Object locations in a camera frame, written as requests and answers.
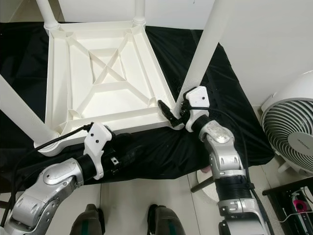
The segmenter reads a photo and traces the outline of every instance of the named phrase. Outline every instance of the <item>silver robot arm segment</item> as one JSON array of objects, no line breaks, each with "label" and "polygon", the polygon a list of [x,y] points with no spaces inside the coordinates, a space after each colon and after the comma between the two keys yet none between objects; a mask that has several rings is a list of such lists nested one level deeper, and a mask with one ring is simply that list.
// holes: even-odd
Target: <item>silver robot arm segment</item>
[{"label": "silver robot arm segment", "polygon": [[206,87],[195,87],[184,94],[180,119],[174,117],[161,100],[158,101],[163,115],[173,127],[185,124],[188,132],[195,132],[209,153],[212,178],[219,196],[220,215],[225,219],[219,224],[221,235],[268,235],[266,224],[257,200],[251,195],[251,184],[230,130],[209,118],[209,99]]},{"label": "silver robot arm segment", "polygon": [[101,156],[112,137],[107,127],[94,123],[85,138],[83,156],[44,169],[17,200],[4,230],[10,235],[45,234],[57,208],[75,189],[92,177],[98,180],[104,176]]}]

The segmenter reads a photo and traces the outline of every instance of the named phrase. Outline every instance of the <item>black tablecloth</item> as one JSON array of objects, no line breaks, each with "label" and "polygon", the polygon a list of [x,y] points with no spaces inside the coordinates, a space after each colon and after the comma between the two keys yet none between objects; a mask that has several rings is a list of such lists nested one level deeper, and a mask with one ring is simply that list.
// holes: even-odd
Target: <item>black tablecloth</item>
[{"label": "black tablecloth", "polygon": [[[201,30],[146,27],[146,32],[160,63],[168,85],[176,99],[188,71]],[[14,90],[42,119],[45,118],[45,93],[48,61],[48,36],[43,23],[0,24],[0,73]],[[202,85],[208,89],[210,107],[218,108],[231,117],[242,128],[250,165],[266,164],[274,153],[231,68],[227,55],[218,45]],[[243,144],[239,131],[225,117],[215,117],[235,135],[235,147],[242,156]],[[120,181],[133,178],[174,179],[208,165],[208,154],[194,134],[185,130],[174,131],[159,128],[133,134],[133,141],[120,146],[127,151],[138,145],[145,154],[115,176],[88,184]],[[10,170],[16,160],[33,147],[26,136],[8,117],[0,113],[0,192],[9,190]],[[83,146],[66,148],[57,157],[46,161],[46,157],[29,158],[19,171],[21,175],[40,170],[46,165],[80,155]],[[36,174],[26,182],[34,182]]]}]

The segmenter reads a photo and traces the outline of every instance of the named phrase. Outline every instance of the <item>black shoe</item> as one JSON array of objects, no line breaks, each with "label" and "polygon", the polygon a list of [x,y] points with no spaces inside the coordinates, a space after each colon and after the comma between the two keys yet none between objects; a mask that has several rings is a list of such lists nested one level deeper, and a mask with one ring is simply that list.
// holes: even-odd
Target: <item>black shoe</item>
[{"label": "black shoe", "polygon": [[156,233],[156,208],[157,207],[158,207],[157,204],[152,204],[149,207],[148,218],[147,218],[147,222],[148,222],[147,235],[153,235]]},{"label": "black shoe", "polygon": [[101,232],[102,232],[102,234],[104,234],[106,232],[106,226],[104,224],[103,211],[100,208],[98,208],[97,211],[98,211],[98,214],[99,214],[99,221],[100,221],[100,224],[101,224]]}]

